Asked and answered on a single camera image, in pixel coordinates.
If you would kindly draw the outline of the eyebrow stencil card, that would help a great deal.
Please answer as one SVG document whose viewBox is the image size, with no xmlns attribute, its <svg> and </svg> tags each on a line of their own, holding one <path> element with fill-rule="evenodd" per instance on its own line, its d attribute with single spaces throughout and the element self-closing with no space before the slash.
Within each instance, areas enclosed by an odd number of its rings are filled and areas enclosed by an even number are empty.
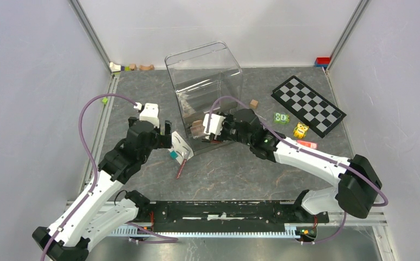
<svg viewBox="0 0 420 261">
<path fill-rule="evenodd" d="M 186 140 L 179 135 L 177 131 L 174 131 L 172 134 L 172 146 L 169 149 L 169 152 L 176 151 L 178 153 L 178 158 L 174 159 L 179 164 L 181 164 L 183 159 L 189 160 L 194 156 L 194 152 Z"/>
</svg>

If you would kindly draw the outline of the red lip gloss tube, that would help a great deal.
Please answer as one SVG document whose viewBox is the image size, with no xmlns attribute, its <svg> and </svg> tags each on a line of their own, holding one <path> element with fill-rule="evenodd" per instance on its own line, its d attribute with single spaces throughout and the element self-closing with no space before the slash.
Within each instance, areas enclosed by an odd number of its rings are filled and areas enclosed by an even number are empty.
<svg viewBox="0 0 420 261">
<path fill-rule="evenodd" d="M 176 175 L 176 179 L 179 179 L 179 177 L 181 176 L 181 173 L 182 173 L 182 171 L 183 171 L 183 168 L 184 168 L 184 166 L 185 166 L 186 162 L 187 162 L 187 159 L 183 159 L 183 160 L 182 160 L 182 162 L 181 162 L 181 164 L 180 164 L 180 167 L 179 167 L 179 169 L 178 169 L 177 175 Z"/>
</svg>

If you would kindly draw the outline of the clear acrylic drawer organizer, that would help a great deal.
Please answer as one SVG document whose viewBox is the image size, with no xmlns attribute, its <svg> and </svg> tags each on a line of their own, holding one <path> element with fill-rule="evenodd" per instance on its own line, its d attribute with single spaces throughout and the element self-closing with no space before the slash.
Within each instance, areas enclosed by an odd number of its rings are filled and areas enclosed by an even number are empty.
<svg viewBox="0 0 420 261">
<path fill-rule="evenodd" d="M 214 41 L 165 57 L 177 98 L 184 131 L 194 154 L 202 154 L 220 147 L 204 141 L 205 135 L 193 138 L 190 128 L 197 120 L 204 120 L 215 100 L 224 97 L 214 113 L 234 113 L 240 105 L 232 98 L 241 98 L 242 68 L 227 44 Z"/>
</svg>

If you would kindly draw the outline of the brown eyeshadow palette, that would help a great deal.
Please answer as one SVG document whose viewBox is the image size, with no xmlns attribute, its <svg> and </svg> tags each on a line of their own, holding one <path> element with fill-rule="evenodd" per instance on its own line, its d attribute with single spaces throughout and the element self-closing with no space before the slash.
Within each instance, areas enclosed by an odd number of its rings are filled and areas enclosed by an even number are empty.
<svg viewBox="0 0 420 261">
<path fill-rule="evenodd" d="M 194 121 L 191 124 L 191 128 L 190 128 L 192 137 L 195 139 L 198 137 L 201 137 L 202 135 L 204 135 L 204 129 L 205 128 L 203 126 L 203 120 Z"/>
</svg>

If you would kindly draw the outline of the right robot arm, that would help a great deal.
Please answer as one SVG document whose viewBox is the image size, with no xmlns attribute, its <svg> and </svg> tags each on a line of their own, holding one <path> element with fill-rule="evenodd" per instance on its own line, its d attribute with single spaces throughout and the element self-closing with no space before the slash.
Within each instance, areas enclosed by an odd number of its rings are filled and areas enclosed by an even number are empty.
<svg viewBox="0 0 420 261">
<path fill-rule="evenodd" d="M 329 210 L 342 210 L 365 219 L 373 207 L 387 205 L 385 197 L 382 203 L 377 203 L 382 182 L 364 156 L 356 154 L 350 159 L 301 145 L 266 127 L 251 109 L 241 109 L 235 114 L 212 114 L 206 122 L 216 140 L 247 145 L 260 159 L 293 166 L 331 185 L 327 189 L 306 190 L 298 196 L 293 215 L 300 222 Z"/>
</svg>

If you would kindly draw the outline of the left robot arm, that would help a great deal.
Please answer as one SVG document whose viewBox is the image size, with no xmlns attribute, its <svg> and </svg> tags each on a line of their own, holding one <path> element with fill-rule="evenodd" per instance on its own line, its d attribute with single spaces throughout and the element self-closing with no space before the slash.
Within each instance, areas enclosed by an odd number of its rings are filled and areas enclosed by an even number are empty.
<svg viewBox="0 0 420 261">
<path fill-rule="evenodd" d="M 106 201 L 140 171 L 152 150 L 172 146 L 170 121 L 165 121 L 164 133 L 149 121 L 135 117 L 128 121 L 126 137 L 105 154 L 97 174 L 69 209 L 49 227 L 33 232 L 33 239 L 43 250 L 42 260 L 86 260 L 89 252 L 117 227 L 149 217 L 149 200 L 135 190 L 97 216 Z"/>
</svg>

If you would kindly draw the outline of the teal cube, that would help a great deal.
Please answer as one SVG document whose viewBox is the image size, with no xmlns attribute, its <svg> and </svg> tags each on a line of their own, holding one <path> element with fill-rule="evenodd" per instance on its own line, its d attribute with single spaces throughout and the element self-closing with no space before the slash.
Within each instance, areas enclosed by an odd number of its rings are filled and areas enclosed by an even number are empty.
<svg viewBox="0 0 420 261">
<path fill-rule="evenodd" d="M 176 151 L 171 151 L 171 152 L 170 152 L 170 157 L 171 157 L 172 159 L 177 159 L 177 158 L 178 158 L 178 153 L 177 153 Z"/>
</svg>

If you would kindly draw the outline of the wooden cube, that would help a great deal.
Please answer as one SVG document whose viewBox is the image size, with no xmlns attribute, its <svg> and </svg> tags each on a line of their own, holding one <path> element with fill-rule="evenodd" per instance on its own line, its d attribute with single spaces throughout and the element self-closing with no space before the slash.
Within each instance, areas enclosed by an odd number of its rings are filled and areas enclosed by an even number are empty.
<svg viewBox="0 0 420 261">
<path fill-rule="evenodd" d="M 253 110 L 256 110 L 258 108 L 259 101 L 257 100 L 251 100 L 249 103 L 249 107 Z"/>
</svg>

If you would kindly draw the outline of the green owl card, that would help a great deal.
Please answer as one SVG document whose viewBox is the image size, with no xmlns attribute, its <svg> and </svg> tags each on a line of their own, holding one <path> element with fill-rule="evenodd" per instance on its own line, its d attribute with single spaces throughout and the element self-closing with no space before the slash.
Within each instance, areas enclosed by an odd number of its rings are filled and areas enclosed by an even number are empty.
<svg viewBox="0 0 420 261">
<path fill-rule="evenodd" d="M 290 117 L 288 114 L 274 113 L 273 122 L 287 124 L 290 122 Z"/>
</svg>

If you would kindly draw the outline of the yellow owl card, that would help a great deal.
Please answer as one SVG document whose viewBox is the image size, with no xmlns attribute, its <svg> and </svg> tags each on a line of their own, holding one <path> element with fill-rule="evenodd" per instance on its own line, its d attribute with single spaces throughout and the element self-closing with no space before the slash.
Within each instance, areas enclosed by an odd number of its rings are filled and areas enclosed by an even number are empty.
<svg viewBox="0 0 420 261">
<path fill-rule="evenodd" d="M 307 131 L 309 130 L 309 126 L 305 125 L 304 123 L 297 123 L 296 127 L 293 130 L 293 136 L 297 139 L 303 139 L 307 135 Z"/>
</svg>

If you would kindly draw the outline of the pink spray bottle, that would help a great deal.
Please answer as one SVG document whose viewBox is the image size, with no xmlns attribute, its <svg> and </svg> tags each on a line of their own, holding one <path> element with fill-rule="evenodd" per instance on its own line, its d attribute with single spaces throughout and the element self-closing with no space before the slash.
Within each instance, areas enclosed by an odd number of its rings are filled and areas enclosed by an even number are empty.
<svg viewBox="0 0 420 261">
<path fill-rule="evenodd" d="M 309 147 L 311 149 L 317 149 L 317 143 L 315 143 L 315 142 L 297 140 L 297 143 L 301 144 L 302 146 Z"/>
</svg>

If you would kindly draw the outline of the small wooden toy blocks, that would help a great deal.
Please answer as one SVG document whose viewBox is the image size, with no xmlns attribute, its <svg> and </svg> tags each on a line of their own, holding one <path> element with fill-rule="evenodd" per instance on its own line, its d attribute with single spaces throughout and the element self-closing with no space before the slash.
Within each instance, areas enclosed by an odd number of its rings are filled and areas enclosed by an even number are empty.
<svg viewBox="0 0 420 261">
<path fill-rule="evenodd" d="M 115 64 L 113 62 L 109 63 L 109 69 L 112 73 L 117 73 L 117 72 L 121 72 L 121 71 L 150 71 L 150 70 L 154 70 L 155 67 L 154 65 L 139 65 L 137 66 L 136 64 L 130 64 L 128 66 L 123 66 L 123 65 L 118 65 Z"/>
</svg>

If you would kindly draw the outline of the black white checkerboard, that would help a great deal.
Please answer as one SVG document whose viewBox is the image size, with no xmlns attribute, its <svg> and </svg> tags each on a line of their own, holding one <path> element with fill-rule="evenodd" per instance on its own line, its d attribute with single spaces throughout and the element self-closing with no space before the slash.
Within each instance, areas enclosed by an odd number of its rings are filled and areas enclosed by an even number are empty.
<svg viewBox="0 0 420 261">
<path fill-rule="evenodd" d="M 291 76 L 274 88 L 271 96 L 321 138 L 347 116 L 297 76 Z"/>
</svg>

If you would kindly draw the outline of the red blue blocks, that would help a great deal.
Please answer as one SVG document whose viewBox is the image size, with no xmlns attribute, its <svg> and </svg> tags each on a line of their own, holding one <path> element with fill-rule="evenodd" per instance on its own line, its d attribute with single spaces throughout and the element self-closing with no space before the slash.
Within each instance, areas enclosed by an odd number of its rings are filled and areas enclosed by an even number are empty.
<svg viewBox="0 0 420 261">
<path fill-rule="evenodd" d="M 331 62 L 330 57 L 317 57 L 314 62 L 315 67 L 328 67 Z"/>
</svg>

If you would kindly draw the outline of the aluminium frame rail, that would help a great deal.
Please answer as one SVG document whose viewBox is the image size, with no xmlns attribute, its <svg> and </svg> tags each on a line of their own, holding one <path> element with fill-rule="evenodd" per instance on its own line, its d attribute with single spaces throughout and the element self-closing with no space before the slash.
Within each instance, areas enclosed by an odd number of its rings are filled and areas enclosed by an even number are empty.
<svg viewBox="0 0 420 261">
<path fill-rule="evenodd" d="M 82 27 L 84 28 L 88 38 L 90 39 L 91 43 L 93 44 L 96 52 L 98 53 L 101 61 L 103 62 L 104 66 L 106 67 L 109 73 L 112 73 L 110 69 L 110 58 L 103 47 L 92 23 L 90 22 L 83 6 L 81 5 L 79 0 L 68 0 L 69 4 L 71 5 L 76 17 L 78 18 L 79 22 L 81 23 Z"/>
</svg>

